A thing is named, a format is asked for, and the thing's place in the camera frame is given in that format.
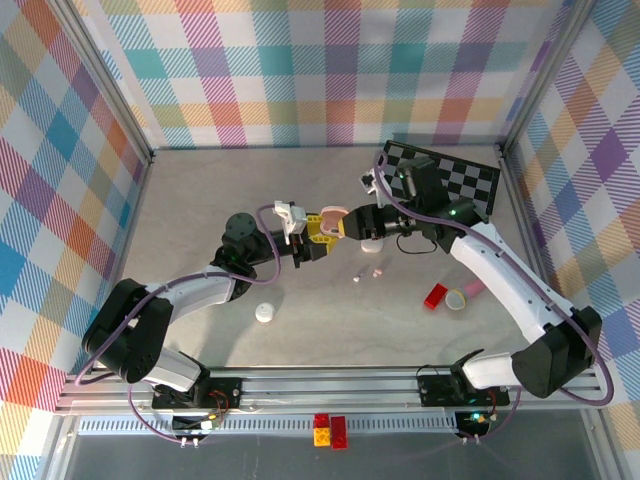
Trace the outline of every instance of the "checkerboard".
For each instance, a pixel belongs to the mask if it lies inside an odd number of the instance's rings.
[[[394,197],[406,200],[397,174],[398,164],[405,159],[426,156],[436,163],[442,184],[447,187],[451,200],[470,198],[487,215],[493,212],[500,180],[499,169],[393,141],[387,141],[384,151],[389,157],[385,179]]]

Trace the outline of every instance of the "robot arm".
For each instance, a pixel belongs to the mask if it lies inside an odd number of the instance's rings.
[[[346,215],[340,233],[356,240],[420,232],[436,242],[446,253],[466,265],[491,290],[512,315],[530,343],[516,353],[475,357],[467,355],[451,366],[456,390],[464,395],[492,386],[522,385],[533,395],[546,398],[580,372],[590,367],[593,355],[573,328],[563,321],[560,311],[571,317],[597,344],[602,321],[587,307],[578,311],[553,292],[524,263],[516,272],[503,254],[517,259],[495,227],[468,199],[451,202],[440,183],[435,164],[415,159],[399,165],[408,198],[403,206],[429,217],[455,219],[493,240],[502,251],[494,253],[473,235],[433,222],[416,221],[385,202],[364,205]],[[276,202],[274,211],[282,218],[283,229],[271,232],[278,254],[291,256],[297,267],[326,256],[337,238],[320,232],[321,217],[307,215],[293,203]],[[137,324],[127,327],[100,357],[100,361],[128,383],[141,380],[185,392],[188,401],[202,404],[207,395],[209,371],[183,354],[162,347],[167,328],[176,319],[207,305],[225,303],[243,295],[250,284],[221,273],[255,278],[254,266],[273,260],[274,252],[254,218],[246,213],[229,219],[222,246],[199,278],[157,295],[140,312]],[[546,304],[532,284],[548,293],[555,305]],[[122,319],[157,285],[140,285],[127,279],[119,282],[83,339],[91,354],[102,346]]]
[[[405,161],[398,165],[398,171],[405,197],[410,199],[400,202],[403,209],[423,218],[444,221],[417,221],[395,206],[378,201],[350,212],[343,218],[341,231],[358,240],[421,232],[487,286],[530,343],[526,349],[513,354],[475,357],[478,351],[466,356],[451,368],[457,390],[464,394],[492,386],[521,385],[533,395],[546,398],[590,367],[594,361],[592,352],[564,317],[571,318],[597,345],[602,326],[600,316],[591,307],[577,310],[537,277],[511,251],[495,226],[477,211],[471,200],[449,201],[431,160]],[[380,197],[381,188],[385,185],[373,184],[368,191],[375,191]],[[461,231],[448,226],[454,222],[468,228]],[[495,252],[489,248],[483,238],[500,250]],[[545,292],[551,303],[542,299],[537,291]]]

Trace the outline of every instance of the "metal frame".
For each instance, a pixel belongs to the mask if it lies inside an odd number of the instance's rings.
[[[507,133],[503,147],[507,155],[513,154],[520,137],[531,122],[547,89],[556,78],[560,67],[569,54],[569,49],[587,22],[589,14],[596,2],[597,0],[574,1],[571,10],[567,14],[567,18],[560,27],[558,37],[555,42],[553,42],[549,56],[540,68],[531,90],[527,94],[522,107],[516,114],[511,128]]]
[[[127,137],[132,142],[136,153],[151,163],[153,148],[147,140],[144,132],[129,104],[125,100],[118,84],[111,75],[98,47],[78,14],[72,0],[48,0],[49,6],[60,22],[64,32],[69,37],[73,47],[78,52],[82,64],[91,74],[98,90],[104,96],[109,108],[111,108],[116,120],[125,130]]]
[[[416,370],[418,367],[298,367],[298,368],[221,368],[211,376],[243,379],[240,408],[236,415],[313,415],[326,413],[423,413],[473,411],[471,407],[425,408],[420,404]],[[100,375],[97,371],[87,380]],[[420,375],[445,372],[422,370]],[[69,377],[58,401],[56,413],[61,415],[123,415],[129,412],[128,385],[117,377],[95,384],[76,387]],[[587,370],[567,384],[567,388],[587,398],[600,398],[602,390],[593,370]],[[514,390],[510,390],[513,400]],[[153,394],[147,384],[133,387],[134,404],[142,410],[151,408]],[[578,404],[560,392],[539,399],[523,392],[520,406],[525,410],[580,409]],[[159,414],[171,411],[154,411]],[[205,415],[207,411],[189,410],[189,415]]]

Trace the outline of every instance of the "red block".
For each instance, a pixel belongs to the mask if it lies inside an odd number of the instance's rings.
[[[329,414],[318,413],[313,417],[313,428],[329,428]]]
[[[345,417],[331,417],[331,448],[334,450],[346,450],[347,420]]]
[[[431,310],[435,310],[438,304],[442,301],[444,296],[447,294],[448,290],[449,289],[444,285],[440,285],[439,283],[436,283],[436,286],[433,287],[433,290],[431,290],[431,293],[429,294],[429,296],[425,298],[424,304],[427,307],[429,307]]]

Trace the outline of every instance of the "plaid wall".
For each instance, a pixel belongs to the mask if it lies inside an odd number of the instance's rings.
[[[0,0],[0,478],[32,478],[143,162],[45,0]]]
[[[640,478],[640,2],[600,0],[520,143],[554,286],[604,318],[610,407]]]
[[[494,143],[571,3],[76,0],[148,138],[174,148]]]

